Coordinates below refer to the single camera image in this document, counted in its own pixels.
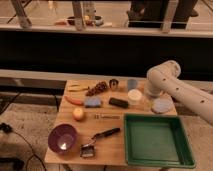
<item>plastic tray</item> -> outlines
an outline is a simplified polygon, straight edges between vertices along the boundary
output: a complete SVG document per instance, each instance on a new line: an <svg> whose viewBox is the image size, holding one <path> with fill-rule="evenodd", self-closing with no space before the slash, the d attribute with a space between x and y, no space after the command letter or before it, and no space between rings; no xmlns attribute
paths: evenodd
<svg viewBox="0 0 213 171"><path fill-rule="evenodd" d="M179 117L125 114L124 128L129 165L195 168Z"/></svg>

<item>white object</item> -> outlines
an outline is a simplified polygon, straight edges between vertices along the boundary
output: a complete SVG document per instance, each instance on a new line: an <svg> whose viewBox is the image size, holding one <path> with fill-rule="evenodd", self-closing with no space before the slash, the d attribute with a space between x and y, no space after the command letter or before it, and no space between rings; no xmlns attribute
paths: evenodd
<svg viewBox="0 0 213 171"><path fill-rule="evenodd" d="M96 26L101 26L104 23L104 20L101 16L96 16L97 18L95 18L95 25Z"/></svg>
<svg viewBox="0 0 213 171"><path fill-rule="evenodd" d="M149 69L145 93L158 97L163 90L213 125L213 96L178 80L176 77L180 75L180 71L180 66L175 61L167 61Z"/></svg>
<svg viewBox="0 0 213 171"><path fill-rule="evenodd" d="M111 22L104 22L104 24L101 25L101 27L112 27L112 23Z"/></svg>
<svg viewBox="0 0 213 171"><path fill-rule="evenodd" d="M128 92L128 101L130 105L138 105L142 99L142 93L138 89L132 89Z"/></svg>
<svg viewBox="0 0 213 171"><path fill-rule="evenodd" d="M168 99L157 98L153 101L152 110L155 113L166 113L173 107L173 102Z"/></svg>

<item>peeler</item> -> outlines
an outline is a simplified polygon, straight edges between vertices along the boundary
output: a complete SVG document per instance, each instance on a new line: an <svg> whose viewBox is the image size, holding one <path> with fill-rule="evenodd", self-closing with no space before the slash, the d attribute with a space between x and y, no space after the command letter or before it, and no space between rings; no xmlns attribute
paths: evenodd
<svg viewBox="0 0 213 171"><path fill-rule="evenodd" d="M104 131L102 133L97 133L95 134L92 138L91 141L87 144L81 145L81 154L80 156L83 158L88 158L88 157L94 157L95 156L95 142L103 137L108 137L116 132L119 132L120 128L113 128L107 131Z"/></svg>

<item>white container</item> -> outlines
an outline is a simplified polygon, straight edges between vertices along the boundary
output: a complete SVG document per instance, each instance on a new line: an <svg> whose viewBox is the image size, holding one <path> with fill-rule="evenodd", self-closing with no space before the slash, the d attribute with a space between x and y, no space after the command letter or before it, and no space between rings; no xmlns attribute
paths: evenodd
<svg viewBox="0 0 213 171"><path fill-rule="evenodd" d="M132 89L128 92L128 101L130 105L138 105L142 99L142 93L138 89Z"/></svg>

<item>carrot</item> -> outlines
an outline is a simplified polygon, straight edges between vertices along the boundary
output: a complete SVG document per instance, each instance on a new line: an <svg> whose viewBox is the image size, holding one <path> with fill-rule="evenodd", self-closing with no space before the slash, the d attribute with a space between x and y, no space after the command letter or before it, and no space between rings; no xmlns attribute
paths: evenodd
<svg viewBox="0 0 213 171"><path fill-rule="evenodd" d="M77 105L77 106L83 106L84 102L82 100L78 100L78 99L73 99L71 97L68 96L64 96L65 100L71 104Z"/></svg>

